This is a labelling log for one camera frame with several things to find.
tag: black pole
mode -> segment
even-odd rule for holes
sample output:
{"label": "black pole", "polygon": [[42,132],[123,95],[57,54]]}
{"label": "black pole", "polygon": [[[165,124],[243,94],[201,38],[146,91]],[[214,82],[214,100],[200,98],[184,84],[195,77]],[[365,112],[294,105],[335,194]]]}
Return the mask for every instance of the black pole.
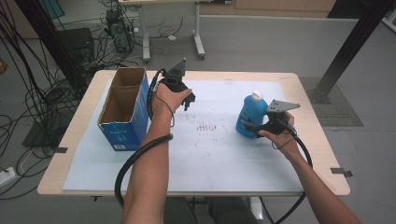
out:
{"label": "black pole", "polygon": [[333,59],[323,78],[312,91],[308,91],[311,103],[329,103],[328,94],[343,75],[361,47],[384,18],[394,0],[374,0],[356,23],[341,49]]}
{"label": "black pole", "polygon": [[78,71],[64,45],[61,44],[50,16],[42,8],[38,0],[15,0],[15,2],[64,73],[70,86],[76,92],[77,98],[82,99],[88,84]]}

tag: black tape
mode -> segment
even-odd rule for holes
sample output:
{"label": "black tape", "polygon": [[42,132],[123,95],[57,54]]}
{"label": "black tape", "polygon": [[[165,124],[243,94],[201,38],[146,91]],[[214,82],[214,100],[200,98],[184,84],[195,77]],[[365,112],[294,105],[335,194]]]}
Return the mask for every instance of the black tape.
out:
{"label": "black tape", "polygon": [[98,198],[102,198],[102,196],[91,196],[91,198],[93,198],[94,202],[97,202]]}
{"label": "black tape", "polygon": [[67,151],[67,147],[56,147],[55,149],[53,149],[53,152],[56,153],[66,153]]}
{"label": "black tape", "polygon": [[344,175],[344,177],[353,176],[351,171],[345,171],[344,168],[330,168],[335,175]]}

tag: blue printed box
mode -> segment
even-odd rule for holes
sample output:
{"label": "blue printed box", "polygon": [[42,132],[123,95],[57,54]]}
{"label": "blue printed box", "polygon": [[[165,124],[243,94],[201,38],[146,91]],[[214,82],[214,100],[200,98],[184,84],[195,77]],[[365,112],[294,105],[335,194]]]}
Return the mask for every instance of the blue printed box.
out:
{"label": "blue printed box", "polygon": [[98,126],[116,151],[136,151],[146,136],[149,82],[145,68],[119,68]]}

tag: hand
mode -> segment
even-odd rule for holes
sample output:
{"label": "hand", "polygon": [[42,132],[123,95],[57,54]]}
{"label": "hand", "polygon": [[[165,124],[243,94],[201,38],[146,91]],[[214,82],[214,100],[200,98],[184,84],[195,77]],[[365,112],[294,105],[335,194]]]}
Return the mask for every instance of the hand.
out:
{"label": "hand", "polygon": [[167,113],[172,116],[172,114],[175,113],[180,107],[184,98],[189,96],[190,93],[192,93],[192,89],[186,89],[181,92],[173,92],[169,90],[166,85],[160,83],[157,90],[155,91],[151,103],[153,116],[159,113]]}
{"label": "hand", "polygon": [[[294,116],[289,112],[286,112],[286,115],[289,117],[289,125],[293,126]],[[300,150],[297,147],[297,142],[293,139],[293,136],[288,133],[288,131],[275,135],[265,130],[261,130],[259,131],[259,134],[271,140],[276,145],[277,149],[279,149],[279,151],[281,151],[288,160],[293,159],[293,156],[301,157]]]}

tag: blue plastic bottle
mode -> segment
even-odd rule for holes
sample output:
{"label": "blue plastic bottle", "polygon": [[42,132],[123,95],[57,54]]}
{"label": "blue plastic bottle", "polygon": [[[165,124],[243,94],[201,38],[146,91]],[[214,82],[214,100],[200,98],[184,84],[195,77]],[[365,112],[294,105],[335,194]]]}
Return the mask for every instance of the blue plastic bottle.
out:
{"label": "blue plastic bottle", "polygon": [[262,125],[268,104],[262,99],[259,91],[254,91],[244,100],[244,106],[236,122],[236,130],[248,138],[256,138],[256,134],[247,130],[245,127],[254,128]]}

